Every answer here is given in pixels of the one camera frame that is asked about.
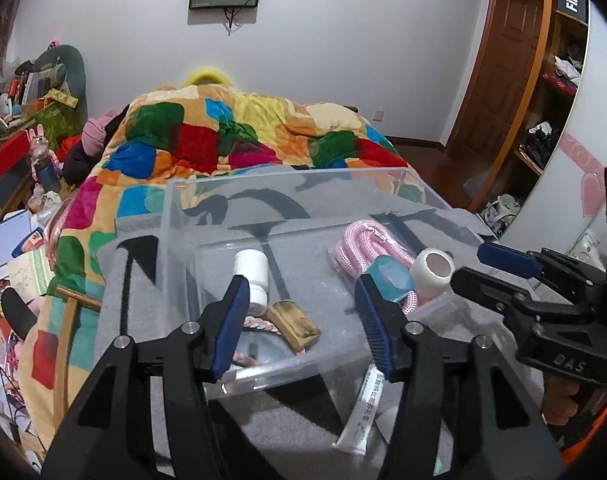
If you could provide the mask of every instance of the white tube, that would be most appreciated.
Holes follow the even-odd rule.
[[[234,274],[245,276],[250,282],[248,316],[263,316],[267,312],[267,256],[256,249],[239,251],[234,256]]]
[[[375,364],[371,364],[363,378],[357,402],[347,419],[346,427],[332,445],[334,449],[365,456],[365,445],[368,443],[368,435],[375,421],[383,381],[383,374]]]
[[[415,292],[422,300],[432,300],[445,292],[453,272],[453,259],[439,249],[424,249],[410,267],[410,274],[415,281]]]

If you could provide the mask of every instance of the medical tape roll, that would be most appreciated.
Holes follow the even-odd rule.
[[[450,285],[455,263],[449,254],[439,249],[424,249],[410,267],[415,292],[424,300],[436,298]]]

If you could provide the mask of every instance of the wooden door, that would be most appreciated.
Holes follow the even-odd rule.
[[[447,144],[448,156],[471,168],[469,176],[490,167],[506,139],[541,30],[543,0],[493,1],[485,50]]]

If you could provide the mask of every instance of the metal screw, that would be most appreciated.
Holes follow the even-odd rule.
[[[183,323],[183,326],[181,327],[181,332],[183,332],[184,334],[196,334],[197,332],[199,332],[201,328],[201,325],[199,325],[199,323],[197,323],[196,321],[188,321],[187,323]]]
[[[474,344],[481,349],[487,350],[492,346],[492,339],[490,339],[487,335],[477,335],[474,338]]]
[[[130,344],[130,341],[131,339],[128,336],[120,335],[112,342],[112,344],[120,350],[123,350],[126,346]]]
[[[423,325],[418,321],[410,321],[406,323],[406,332],[412,335],[419,335],[424,331]]]

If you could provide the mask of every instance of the patchwork blanket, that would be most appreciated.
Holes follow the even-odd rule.
[[[64,311],[56,286],[101,298],[105,282],[96,254],[116,237],[115,219],[160,212],[168,179],[236,174],[268,164],[407,166],[366,120],[336,104],[298,105],[219,85],[160,89],[132,103],[70,206],[56,276],[21,354],[21,391],[46,446],[54,437],[54,363]],[[424,201],[420,182],[409,177],[399,194]],[[80,310],[68,370],[70,402],[92,368],[97,323],[98,313]]]

